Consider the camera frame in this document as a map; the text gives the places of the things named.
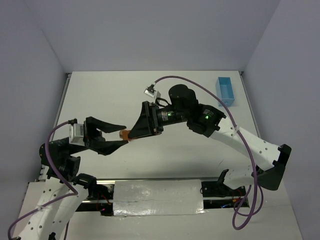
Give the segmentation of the orange arch wood block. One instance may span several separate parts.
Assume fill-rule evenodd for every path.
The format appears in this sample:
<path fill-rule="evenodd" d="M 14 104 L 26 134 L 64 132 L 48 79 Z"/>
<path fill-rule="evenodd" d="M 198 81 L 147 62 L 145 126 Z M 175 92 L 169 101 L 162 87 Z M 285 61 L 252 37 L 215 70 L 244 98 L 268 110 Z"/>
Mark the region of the orange arch wood block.
<path fill-rule="evenodd" d="M 129 138 L 129 133 L 130 133 L 130 130 L 126 130 L 126 129 L 121 130 L 121 131 L 119 132 L 119 137 L 120 137 L 121 139 L 123 139 L 123 140 L 128 141 L 128 140 L 130 139 L 130 138 Z"/>

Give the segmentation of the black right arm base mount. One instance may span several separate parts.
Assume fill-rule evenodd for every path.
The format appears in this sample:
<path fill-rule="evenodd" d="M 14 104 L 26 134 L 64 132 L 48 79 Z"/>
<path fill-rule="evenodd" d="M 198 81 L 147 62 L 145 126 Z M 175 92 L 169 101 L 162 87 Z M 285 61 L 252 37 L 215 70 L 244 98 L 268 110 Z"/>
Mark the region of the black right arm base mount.
<path fill-rule="evenodd" d="M 226 174 L 228 169 L 223 170 L 217 180 L 202 180 L 200 193 L 204 198 L 209 197 L 243 197 L 246 194 L 246 190 L 243 186 L 237 189 L 231 189 L 230 187 L 224 185 L 226 179 Z"/>

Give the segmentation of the blue plastic box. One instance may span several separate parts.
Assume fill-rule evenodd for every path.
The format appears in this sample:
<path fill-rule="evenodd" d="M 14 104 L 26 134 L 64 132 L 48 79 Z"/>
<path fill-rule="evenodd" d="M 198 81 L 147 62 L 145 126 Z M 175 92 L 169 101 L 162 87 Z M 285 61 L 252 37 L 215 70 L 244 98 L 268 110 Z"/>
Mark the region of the blue plastic box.
<path fill-rule="evenodd" d="M 216 84 L 217 97 L 227 106 L 231 107 L 235 101 L 232 82 L 230 77 L 218 77 Z"/>

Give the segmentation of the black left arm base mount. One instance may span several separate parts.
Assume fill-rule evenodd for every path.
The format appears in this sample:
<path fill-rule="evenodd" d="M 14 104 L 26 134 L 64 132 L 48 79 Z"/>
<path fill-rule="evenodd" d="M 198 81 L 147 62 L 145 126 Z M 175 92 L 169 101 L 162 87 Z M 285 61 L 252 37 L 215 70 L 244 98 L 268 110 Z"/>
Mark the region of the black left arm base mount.
<path fill-rule="evenodd" d="M 114 215 L 114 182 L 97 182 L 93 193 L 85 198 L 75 212 L 95 212 L 101 216 L 112 217 Z"/>

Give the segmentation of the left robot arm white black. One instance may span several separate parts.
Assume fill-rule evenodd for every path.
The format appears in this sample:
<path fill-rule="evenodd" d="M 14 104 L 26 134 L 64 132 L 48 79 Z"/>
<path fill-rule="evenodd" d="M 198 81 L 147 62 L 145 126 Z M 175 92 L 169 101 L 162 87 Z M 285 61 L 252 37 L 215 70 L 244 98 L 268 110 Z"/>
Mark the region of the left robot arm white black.
<path fill-rule="evenodd" d="M 81 158 L 75 154 L 90 150 L 108 156 L 128 141 L 107 141 L 103 134 L 125 129 L 125 125 L 104 122 L 92 116 L 82 124 L 74 118 L 55 126 L 39 148 L 41 163 L 48 168 L 40 199 L 33 210 L 9 226 L 8 239 L 66 239 L 70 220 L 77 208 L 97 191 L 96 177 L 78 172 Z"/>

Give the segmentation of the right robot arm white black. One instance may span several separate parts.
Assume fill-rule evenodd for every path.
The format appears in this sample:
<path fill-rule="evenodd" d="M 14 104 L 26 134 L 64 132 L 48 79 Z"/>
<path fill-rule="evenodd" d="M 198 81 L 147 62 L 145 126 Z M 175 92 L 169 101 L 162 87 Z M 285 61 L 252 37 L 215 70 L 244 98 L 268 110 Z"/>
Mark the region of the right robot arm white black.
<path fill-rule="evenodd" d="M 219 185 L 233 190 L 254 183 L 270 191 L 279 188 L 292 151 L 288 145 L 271 144 L 234 126 L 222 111 L 199 103 L 195 92 L 186 85 L 171 87 L 168 95 L 171 103 L 166 106 L 157 102 L 142 103 L 140 116 L 128 133 L 130 140 L 160 135 L 165 126 L 185 122 L 194 133 L 224 143 L 246 157 L 253 157 L 255 167 L 223 170 L 218 178 Z"/>

